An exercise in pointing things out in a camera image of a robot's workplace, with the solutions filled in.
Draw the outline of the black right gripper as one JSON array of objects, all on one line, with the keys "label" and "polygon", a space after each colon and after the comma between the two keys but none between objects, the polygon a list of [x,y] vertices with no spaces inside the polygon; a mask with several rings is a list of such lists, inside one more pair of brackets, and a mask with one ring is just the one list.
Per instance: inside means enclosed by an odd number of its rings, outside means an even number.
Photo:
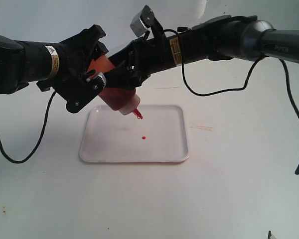
[{"label": "black right gripper", "polygon": [[109,59],[116,67],[104,73],[106,88],[132,90],[140,87],[151,74],[173,68],[172,38],[140,37],[111,55]]}]

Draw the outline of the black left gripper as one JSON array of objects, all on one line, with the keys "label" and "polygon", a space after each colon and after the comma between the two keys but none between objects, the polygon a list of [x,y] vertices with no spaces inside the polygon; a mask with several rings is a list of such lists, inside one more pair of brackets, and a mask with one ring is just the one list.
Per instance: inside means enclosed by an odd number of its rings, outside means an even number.
[{"label": "black left gripper", "polygon": [[106,33],[102,27],[94,24],[59,42],[57,44],[59,70],[53,78],[36,83],[40,90],[48,91],[56,84],[71,78],[82,79],[83,75],[87,74],[92,60],[97,60],[108,53],[106,46],[100,42],[100,38],[105,36]]}]

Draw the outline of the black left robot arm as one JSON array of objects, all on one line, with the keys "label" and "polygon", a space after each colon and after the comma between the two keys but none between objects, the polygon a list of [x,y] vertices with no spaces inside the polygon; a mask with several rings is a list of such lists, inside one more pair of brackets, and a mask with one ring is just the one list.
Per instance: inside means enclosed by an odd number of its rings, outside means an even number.
[{"label": "black left robot arm", "polygon": [[100,38],[106,36],[92,25],[59,43],[11,40],[0,35],[0,94],[13,94],[30,82],[64,82],[82,78],[92,60],[107,53]]}]

